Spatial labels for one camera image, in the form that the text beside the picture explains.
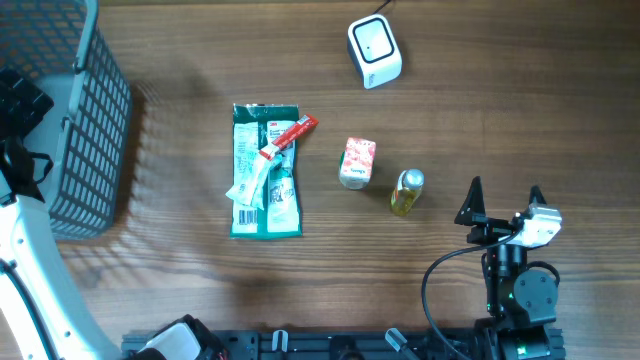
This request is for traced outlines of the yellow oil bottle silver cap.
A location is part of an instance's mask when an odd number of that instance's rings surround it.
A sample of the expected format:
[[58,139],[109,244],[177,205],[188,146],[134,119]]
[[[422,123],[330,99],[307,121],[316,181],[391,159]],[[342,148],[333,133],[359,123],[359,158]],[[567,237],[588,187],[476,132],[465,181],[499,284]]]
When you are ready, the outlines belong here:
[[420,197],[425,177],[419,169],[404,170],[398,177],[390,198],[391,211],[397,216],[406,216]]

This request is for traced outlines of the red stick sachet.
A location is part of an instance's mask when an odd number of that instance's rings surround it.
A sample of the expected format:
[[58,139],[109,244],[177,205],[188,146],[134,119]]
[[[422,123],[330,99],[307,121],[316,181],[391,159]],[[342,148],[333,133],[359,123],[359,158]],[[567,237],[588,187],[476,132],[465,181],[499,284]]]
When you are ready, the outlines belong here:
[[314,116],[305,114],[274,141],[261,148],[259,154],[269,161],[273,160],[279,152],[292,144],[300,136],[315,128],[318,123],[319,121]]

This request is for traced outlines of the green white gloves packet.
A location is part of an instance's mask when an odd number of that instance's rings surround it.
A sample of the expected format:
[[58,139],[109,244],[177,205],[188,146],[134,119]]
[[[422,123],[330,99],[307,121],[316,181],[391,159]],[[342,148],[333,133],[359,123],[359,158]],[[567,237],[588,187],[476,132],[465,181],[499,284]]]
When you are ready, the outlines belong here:
[[[238,173],[236,156],[248,150],[260,150],[299,120],[296,105],[235,104],[233,106],[233,182]],[[280,166],[272,169],[264,188],[265,209],[232,202],[232,238],[271,240],[302,234],[294,169],[297,143],[279,154]]]

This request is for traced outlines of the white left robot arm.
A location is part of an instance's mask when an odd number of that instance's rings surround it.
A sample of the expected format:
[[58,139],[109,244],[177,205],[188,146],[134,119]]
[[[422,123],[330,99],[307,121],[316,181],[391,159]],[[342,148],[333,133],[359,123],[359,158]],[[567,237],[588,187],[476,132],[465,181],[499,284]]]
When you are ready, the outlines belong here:
[[[82,228],[100,222],[96,205],[113,209],[122,167],[132,95],[118,71],[79,74],[71,99],[73,118],[96,116],[97,124],[69,122],[63,146],[74,156],[63,161],[63,208],[77,214]],[[41,119],[53,100],[17,72],[1,71],[1,272],[16,289],[16,300],[1,308],[27,359],[116,359],[106,337],[70,277],[50,226],[49,209],[34,177],[38,155],[22,144],[24,129]]]

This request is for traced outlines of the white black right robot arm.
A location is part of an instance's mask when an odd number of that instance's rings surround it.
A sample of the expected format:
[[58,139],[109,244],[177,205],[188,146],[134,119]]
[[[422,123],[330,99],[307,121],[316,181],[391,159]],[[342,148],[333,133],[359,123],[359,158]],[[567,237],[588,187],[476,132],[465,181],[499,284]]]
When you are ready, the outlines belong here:
[[469,226],[467,242],[482,248],[481,267],[489,316],[475,322],[472,359],[546,360],[567,356],[556,321],[560,276],[528,253],[549,245],[562,216],[540,188],[531,188],[528,207],[510,220],[486,214],[481,178],[475,177],[454,222]]

